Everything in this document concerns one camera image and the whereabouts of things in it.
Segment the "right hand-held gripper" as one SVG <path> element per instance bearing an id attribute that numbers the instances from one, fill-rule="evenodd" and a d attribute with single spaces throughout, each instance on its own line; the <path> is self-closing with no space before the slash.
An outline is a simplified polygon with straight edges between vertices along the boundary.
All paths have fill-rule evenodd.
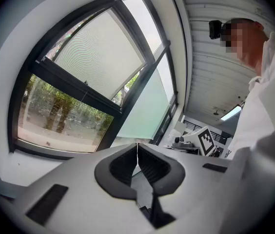
<path id="1" fill-rule="evenodd" d="M 213 137 L 207 126 L 180 137 L 175 137 L 172 147 L 201 156 L 210 156 L 216 149 Z"/>

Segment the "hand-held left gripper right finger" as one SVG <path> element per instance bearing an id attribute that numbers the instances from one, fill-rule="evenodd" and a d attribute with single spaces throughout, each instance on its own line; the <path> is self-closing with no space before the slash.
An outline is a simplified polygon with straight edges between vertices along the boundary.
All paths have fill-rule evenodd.
<path id="1" fill-rule="evenodd" d="M 146 144 L 138 162 L 153 188 L 150 219 L 140 229 L 221 229 L 236 186 L 236 161 Z"/>

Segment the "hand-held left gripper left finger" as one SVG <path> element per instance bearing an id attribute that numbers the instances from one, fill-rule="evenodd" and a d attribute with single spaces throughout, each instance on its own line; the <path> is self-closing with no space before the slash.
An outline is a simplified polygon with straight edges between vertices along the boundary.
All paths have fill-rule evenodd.
<path id="1" fill-rule="evenodd" d="M 154 228 L 136 201 L 118 199 L 96 182 L 95 167 L 103 159 L 126 148 L 121 145 L 84 154 L 63 162 L 26 188 L 14 206 L 26 214 L 54 185 L 68 188 L 45 228 L 59 234 L 148 234 Z"/>

